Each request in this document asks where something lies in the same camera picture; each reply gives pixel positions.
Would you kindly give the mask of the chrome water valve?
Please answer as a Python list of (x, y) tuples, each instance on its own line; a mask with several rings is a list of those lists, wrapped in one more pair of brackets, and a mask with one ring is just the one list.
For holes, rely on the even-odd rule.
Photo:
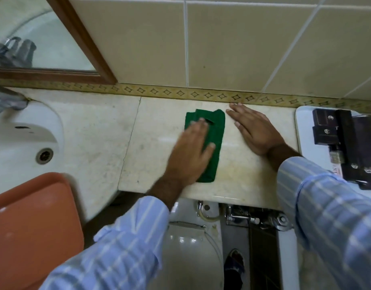
[(260, 229), (274, 228), (281, 232), (293, 229), (282, 211), (241, 205), (226, 205), (224, 211), (227, 225), (247, 228), (254, 225)]

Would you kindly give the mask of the person's left hand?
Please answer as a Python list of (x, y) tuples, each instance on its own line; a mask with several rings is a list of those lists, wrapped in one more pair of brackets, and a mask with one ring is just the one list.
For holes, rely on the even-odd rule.
[(208, 128), (208, 123), (200, 118), (182, 132), (169, 156), (165, 179), (174, 181), (182, 189), (199, 179), (209, 163), (202, 160)]

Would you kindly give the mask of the person's blue shoe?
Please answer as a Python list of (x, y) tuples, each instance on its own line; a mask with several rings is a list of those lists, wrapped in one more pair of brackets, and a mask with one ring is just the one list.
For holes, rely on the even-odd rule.
[(223, 290), (241, 290), (245, 273), (244, 258), (238, 249), (232, 249), (224, 263)]

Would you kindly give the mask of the person's right hand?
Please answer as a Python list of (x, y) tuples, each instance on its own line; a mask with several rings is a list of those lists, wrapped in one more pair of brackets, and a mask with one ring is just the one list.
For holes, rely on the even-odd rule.
[(265, 156), (273, 148), (285, 145), (281, 134), (263, 113), (241, 103), (230, 103), (226, 113), (234, 122), (240, 122), (247, 129), (249, 142), (246, 144), (255, 154)]

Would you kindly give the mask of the wooden framed mirror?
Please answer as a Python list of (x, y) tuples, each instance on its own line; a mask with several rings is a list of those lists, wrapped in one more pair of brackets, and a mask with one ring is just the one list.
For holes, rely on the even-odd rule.
[(117, 83), (69, 0), (0, 0), (0, 79)]

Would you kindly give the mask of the chrome sink faucet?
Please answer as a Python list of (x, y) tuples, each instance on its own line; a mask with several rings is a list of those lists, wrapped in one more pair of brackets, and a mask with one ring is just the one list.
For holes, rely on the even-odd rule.
[(23, 94), (0, 86), (0, 114), (8, 109), (21, 111), (29, 104)]

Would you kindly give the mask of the green cleaning cloth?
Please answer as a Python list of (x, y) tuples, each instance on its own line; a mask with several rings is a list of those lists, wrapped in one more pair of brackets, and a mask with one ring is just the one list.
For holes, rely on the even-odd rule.
[(203, 149), (205, 149), (209, 143), (214, 143), (216, 147), (207, 168), (199, 177), (197, 182), (212, 183), (216, 178), (217, 167), (220, 160), (220, 151), (225, 131), (225, 113), (222, 110), (208, 111), (202, 109), (196, 109), (194, 112), (187, 112), (185, 116), (184, 129), (188, 128), (191, 121), (196, 122), (200, 118), (203, 118), (209, 125)]

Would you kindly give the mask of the small black box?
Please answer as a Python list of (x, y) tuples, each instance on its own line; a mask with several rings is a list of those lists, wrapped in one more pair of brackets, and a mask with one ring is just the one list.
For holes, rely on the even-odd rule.
[(340, 145), (336, 110), (315, 108), (312, 114), (314, 120), (314, 144)]

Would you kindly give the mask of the orange plastic tray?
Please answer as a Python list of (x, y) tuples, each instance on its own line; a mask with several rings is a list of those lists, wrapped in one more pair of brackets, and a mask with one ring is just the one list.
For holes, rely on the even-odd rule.
[(76, 203), (62, 174), (45, 173), (0, 194), (0, 290), (37, 290), (83, 248)]

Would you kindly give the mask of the white toilet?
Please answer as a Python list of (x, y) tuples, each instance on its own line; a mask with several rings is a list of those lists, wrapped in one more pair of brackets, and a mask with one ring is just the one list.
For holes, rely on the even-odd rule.
[(218, 203), (180, 198), (169, 215), (162, 269), (146, 290), (223, 290)]

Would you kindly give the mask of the white ceramic sink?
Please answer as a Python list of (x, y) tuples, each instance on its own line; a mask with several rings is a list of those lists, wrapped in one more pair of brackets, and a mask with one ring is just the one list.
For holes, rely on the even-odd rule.
[[(53, 159), (39, 165), (35, 156), (51, 148)], [(60, 116), (47, 105), (31, 101), (0, 114), (0, 194), (48, 172), (63, 172), (64, 131)]]

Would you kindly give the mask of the large black box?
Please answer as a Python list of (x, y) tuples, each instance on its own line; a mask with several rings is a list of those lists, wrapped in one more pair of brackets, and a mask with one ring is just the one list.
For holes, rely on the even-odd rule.
[(353, 116), (351, 111), (339, 109), (336, 118), (343, 179), (361, 190), (371, 190), (371, 116)]

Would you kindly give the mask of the person's left forearm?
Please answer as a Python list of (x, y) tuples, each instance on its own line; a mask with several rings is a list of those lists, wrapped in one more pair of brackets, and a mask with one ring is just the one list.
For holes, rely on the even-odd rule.
[(162, 268), (163, 239), (172, 207), (140, 198), (94, 244), (55, 268), (39, 290), (146, 290)]

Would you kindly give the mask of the person's right forearm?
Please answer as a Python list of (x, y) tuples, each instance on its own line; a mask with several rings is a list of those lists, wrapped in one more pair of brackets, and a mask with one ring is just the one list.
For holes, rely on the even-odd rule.
[(340, 289), (371, 290), (371, 199), (286, 144), (269, 147), (277, 197), (299, 241)]

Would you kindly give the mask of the chrome sink drain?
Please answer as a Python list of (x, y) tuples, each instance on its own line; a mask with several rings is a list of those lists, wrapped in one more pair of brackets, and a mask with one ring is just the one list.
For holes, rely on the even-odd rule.
[(45, 165), (49, 163), (54, 156), (54, 152), (51, 148), (43, 148), (35, 156), (35, 161), (39, 165)]

